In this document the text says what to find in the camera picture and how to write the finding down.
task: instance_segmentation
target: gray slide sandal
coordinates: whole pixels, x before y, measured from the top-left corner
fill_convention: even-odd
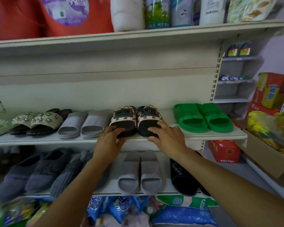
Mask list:
[[[140,153],[129,152],[121,165],[118,187],[124,195],[134,195],[140,188],[139,180]]]
[[[99,137],[101,132],[109,125],[113,110],[90,111],[81,128],[81,138],[91,139]]]
[[[86,112],[70,113],[58,130],[61,139],[73,139],[80,135],[81,127],[88,114]]]
[[[155,195],[163,189],[164,181],[155,152],[141,153],[141,190],[145,195]]]

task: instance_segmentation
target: bottle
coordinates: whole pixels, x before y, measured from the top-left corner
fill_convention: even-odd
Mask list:
[[[193,0],[170,0],[170,22],[172,27],[191,26]]]
[[[245,42],[240,48],[239,56],[249,56],[250,49],[251,49],[251,41]]]
[[[144,0],[110,0],[115,32],[144,30]]]
[[[238,55],[238,46],[236,44],[232,44],[227,51],[227,56],[236,57],[237,55]]]
[[[223,24],[227,0],[202,0],[200,25]]]
[[[169,0],[145,0],[147,29],[170,27]]]

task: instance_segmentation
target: blue packaged product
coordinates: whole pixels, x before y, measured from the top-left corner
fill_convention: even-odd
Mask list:
[[[150,196],[132,196],[132,199],[141,213],[144,207],[148,204]]]
[[[113,200],[116,198],[116,196],[105,196],[103,204],[100,208],[100,213],[99,214],[104,214],[108,212],[108,205],[109,203],[113,202]]]
[[[103,204],[105,197],[91,197],[91,200],[89,201],[87,212],[88,216],[94,219],[94,221],[97,220],[97,217],[100,213],[101,206]]]
[[[215,225],[208,208],[198,209],[182,206],[168,206],[152,219],[152,224],[178,224],[178,225]]]
[[[131,205],[132,199],[129,196],[120,196],[109,203],[108,209],[110,214],[121,224]]]

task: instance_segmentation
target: green packaged product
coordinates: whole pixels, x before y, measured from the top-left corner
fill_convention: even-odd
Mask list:
[[[170,27],[170,0],[145,0],[145,16],[147,29]]]
[[[160,195],[156,196],[156,199],[169,206],[183,206],[190,208],[219,206],[219,204],[211,198],[186,197],[183,195]]]

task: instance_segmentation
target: cardboard box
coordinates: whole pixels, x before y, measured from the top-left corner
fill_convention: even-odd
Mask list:
[[[284,75],[260,73],[252,101],[269,109],[281,109],[284,102]]]
[[[232,140],[211,140],[210,151],[218,163],[238,163],[241,150]]]
[[[247,110],[246,118],[248,117],[248,114],[251,111],[263,111],[266,114],[269,114],[271,116],[274,116],[276,113],[280,112],[279,109],[269,109],[269,108],[264,107],[261,104],[258,104],[258,103],[254,102],[254,101],[251,101],[250,104],[249,104],[249,108]]]
[[[239,148],[274,178],[284,181],[284,155],[249,133],[247,130],[243,129],[243,132],[248,136],[247,146],[244,147],[242,142],[236,140],[235,143]]]

